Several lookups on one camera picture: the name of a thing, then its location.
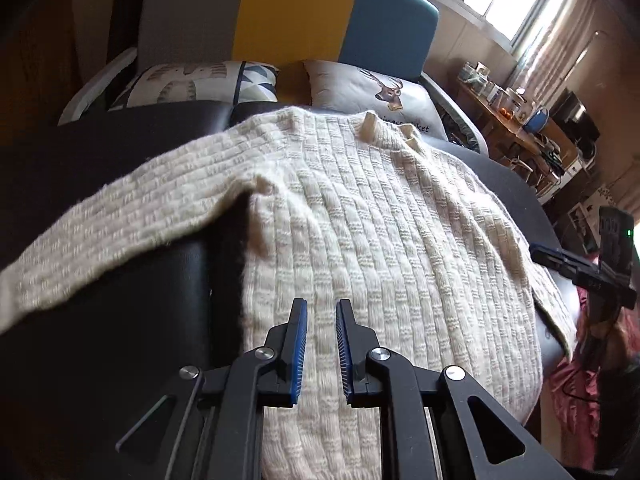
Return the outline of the cream knitted sweater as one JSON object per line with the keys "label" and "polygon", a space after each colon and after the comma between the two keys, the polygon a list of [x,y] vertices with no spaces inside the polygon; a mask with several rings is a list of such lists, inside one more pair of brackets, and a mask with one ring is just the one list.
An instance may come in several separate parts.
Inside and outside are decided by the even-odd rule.
{"label": "cream knitted sweater", "polygon": [[21,415],[61,414],[67,360],[86,358],[70,322],[32,323],[128,261],[206,228],[248,200],[243,337],[252,344],[308,301],[303,401],[266,417],[270,479],[375,479],[378,420],[340,390],[335,305],[347,299],[382,342],[419,365],[468,370],[517,420],[540,395],[535,327],[563,344],[573,320],[529,257],[506,207],[463,162],[373,113],[286,108],[135,166],[73,206],[1,274],[1,431],[29,465],[56,437]]}

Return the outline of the zebra print pillow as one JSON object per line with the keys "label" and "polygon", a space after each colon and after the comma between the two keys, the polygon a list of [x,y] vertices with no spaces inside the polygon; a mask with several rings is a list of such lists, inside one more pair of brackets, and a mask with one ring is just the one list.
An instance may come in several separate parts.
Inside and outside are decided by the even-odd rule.
{"label": "zebra print pillow", "polygon": [[276,66],[250,61],[158,64],[131,81],[111,110],[196,101],[277,102],[278,75]]}

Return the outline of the beige window curtain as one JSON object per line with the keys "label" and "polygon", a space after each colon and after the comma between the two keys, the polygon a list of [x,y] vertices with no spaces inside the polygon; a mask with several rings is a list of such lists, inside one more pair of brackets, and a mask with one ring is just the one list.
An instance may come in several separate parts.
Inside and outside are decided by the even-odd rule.
{"label": "beige window curtain", "polygon": [[549,106],[586,46],[597,0],[547,0],[525,36],[508,85]]}

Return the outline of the pink red cloth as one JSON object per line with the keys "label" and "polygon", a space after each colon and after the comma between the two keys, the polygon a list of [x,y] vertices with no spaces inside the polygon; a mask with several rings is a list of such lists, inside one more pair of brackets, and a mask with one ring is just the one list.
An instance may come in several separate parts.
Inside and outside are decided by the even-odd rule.
{"label": "pink red cloth", "polygon": [[639,456],[639,315],[624,309],[613,327],[591,326],[588,292],[579,289],[578,298],[577,338],[604,335],[604,355],[596,370],[585,370],[577,358],[562,360],[550,388],[562,463],[576,479],[597,479]]}

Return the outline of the black appliance on table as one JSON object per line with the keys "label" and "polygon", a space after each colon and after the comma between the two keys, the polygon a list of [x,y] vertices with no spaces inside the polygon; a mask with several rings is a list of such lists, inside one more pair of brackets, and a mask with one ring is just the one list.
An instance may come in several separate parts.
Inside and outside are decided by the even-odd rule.
{"label": "black appliance on table", "polygon": [[574,144],[581,140],[596,142],[600,138],[600,132],[585,105],[573,91],[562,91],[551,107],[550,118]]}

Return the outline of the black leather ottoman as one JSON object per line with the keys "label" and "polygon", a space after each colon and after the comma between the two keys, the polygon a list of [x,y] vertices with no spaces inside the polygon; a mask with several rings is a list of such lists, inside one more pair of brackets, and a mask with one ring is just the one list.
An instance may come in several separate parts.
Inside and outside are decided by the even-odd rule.
{"label": "black leather ottoman", "polygon": [[[1,274],[66,211],[111,180],[163,152],[232,128],[214,131],[200,125],[203,113],[201,105],[185,105],[178,119],[158,128],[139,124],[134,132],[107,115],[107,132],[79,124],[3,150]],[[546,215],[511,171],[497,167],[488,176],[486,156],[445,141],[426,143],[410,127],[420,143],[454,156],[477,175],[506,207],[527,246],[556,245]],[[133,258],[73,294],[61,310],[45,310],[32,323],[41,334],[45,322],[70,322],[73,343],[89,354],[75,358],[68,349],[61,352],[68,373],[61,414],[17,419],[21,434],[35,429],[56,437],[42,460],[29,465],[26,453],[1,431],[3,478],[121,479],[116,441],[167,379],[186,364],[226,365],[264,338],[247,344],[243,337],[247,211],[247,198],[238,198],[206,228]],[[576,342],[576,292],[557,289],[573,320],[573,339],[563,344],[550,316],[536,312],[542,380],[550,364],[538,330],[550,330],[562,356],[570,356]]]}

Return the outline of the cluttered wooden side table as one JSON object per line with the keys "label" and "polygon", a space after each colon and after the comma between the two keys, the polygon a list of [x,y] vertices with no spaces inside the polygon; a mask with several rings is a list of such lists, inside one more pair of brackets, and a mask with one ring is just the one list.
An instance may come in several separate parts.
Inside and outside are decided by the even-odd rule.
{"label": "cluttered wooden side table", "polygon": [[523,129],[540,105],[493,82],[485,65],[464,63],[457,84],[456,99],[476,114],[490,158],[521,177],[542,204],[550,202],[584,166],[578,148],[550,115],[541,133]]}

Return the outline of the deer print white pillow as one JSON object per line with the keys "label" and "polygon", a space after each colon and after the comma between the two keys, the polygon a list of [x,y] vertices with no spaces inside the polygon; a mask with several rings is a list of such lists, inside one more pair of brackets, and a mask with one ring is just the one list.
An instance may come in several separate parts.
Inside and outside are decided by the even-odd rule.
{"label": "deer print white pillow", "polygon": [[344,114],[373,110],[386,122],[411,124],[427,136],[447,140],[434,102],[420,84],[342,63],[304,65],[314,107]]}

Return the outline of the blue kettle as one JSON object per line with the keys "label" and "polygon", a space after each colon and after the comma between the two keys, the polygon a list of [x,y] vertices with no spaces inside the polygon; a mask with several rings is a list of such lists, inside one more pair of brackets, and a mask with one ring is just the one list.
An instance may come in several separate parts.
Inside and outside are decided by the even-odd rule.
{"label": "blue kettle", "polygon": [[541,133],[541,130],[548,124],[549,112],[544,106],[537,106],[529,115],[523,129],[530,134]]}

